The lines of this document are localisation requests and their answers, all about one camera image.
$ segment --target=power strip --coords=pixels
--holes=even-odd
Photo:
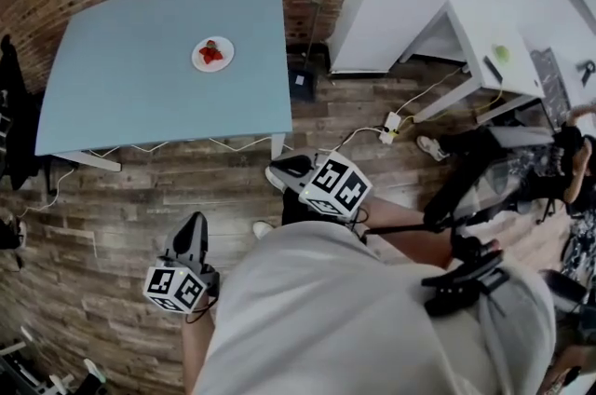
[[[385,120],[385,130],[379,135],[379,140],[384,144],[391,145],[393,139],[398,135],[401,117],[395,112],[389,112]]]

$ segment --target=white shirt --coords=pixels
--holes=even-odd
[[[222,288],[195,394],[501,393],[477,309],[432,320],[420,281],[444,271],[401,261],[340,225],[270,232]]]

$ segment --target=white plate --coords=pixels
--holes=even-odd
[[[220,61],[211,61],[206,64],[203,60],[203,56],[198,52],[207,45],[207,41],[215,41],[217,49],[222,53],[223,59]],[[199,42],[191,55],[193,65],[201,72],[219,72],[234,59],[234,45],[225,37],[219,35],[208,37]]]

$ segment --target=person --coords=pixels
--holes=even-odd
[[[596,209],[572,219],[561,263],[561,274],[574,280],[585,275],[587,286],[596,288]]]
[[[449,232],[383,235],[399,252],[388,266],[267,178],[285,191],[283,225],[254,225],[259,241],[224,282],[215,320],[183,321],[187,394],[536,394],[555,344],[536,273],[507,262],[490,298],[431,319],[420,281],[454,265]],[[358,218],[374,230],[423,215],[367,197]]]
[[[529,170],[520,191],[513,198],[524,201],[548,198],[559,199],[573,205],[575,211],[586,211],[596,206],[596,157],[592,158],[592,148],[596,139],[582,135],[577,121],[583,116],[596,114],[596,105],[575,107],[569,113],[561,131],[553,135],[553,144],[546,148],[547,153],[535,153],[537,158],[527,161]],[[421,135],[416,139],[418,147],[437,161],[451,154],[465,155],[481,144],[481,129],[469,130],[458,135],[443,135],[438,140]]]
[[[557,342],[551,364],[539,394],[554,395],[573,383],[579,375],[596,372],[596,347],[579,330],[580,315],[555,308]]]

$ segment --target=sneaker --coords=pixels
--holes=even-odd
[[[275,188],[277,188],[281,193],[286,191],[288,187],[285,185],[276,175],[273,174],[273,171],[269,167],[264,169],[264,177],[267,179],[269,183],[271,183]]]
[[[19,221],[19,239],[19,247],[24,249],[27,246],[27,225],[23,221]]]
[[[448,153],[445,153],[440,149],[439,142],[437,142],[435,139],[429,139],[424,135],[420,135],[416,139],[416,144],[418,145],[418,148],[420,148],[426,154],[431,155],[437,161],[444,160],[449,156]]]
[[[254,233],[254,236],[257,239],[261,239],[272,229],[274,229],[273,226],[269,223],[266,223],[265,221],[257,221],[255,224],[252,225],[252,233]]]
[[[100,372],[100,369],[97,368],[97,365],[95,363],[93,363],[89,359],[84,359],[83,363],[85,363],[88,372],[92,374],[95,378],[97,378],[100,382],[102,382],[102,384],[106,382],[107,379],[105,378],[105,375],[102,372]]]

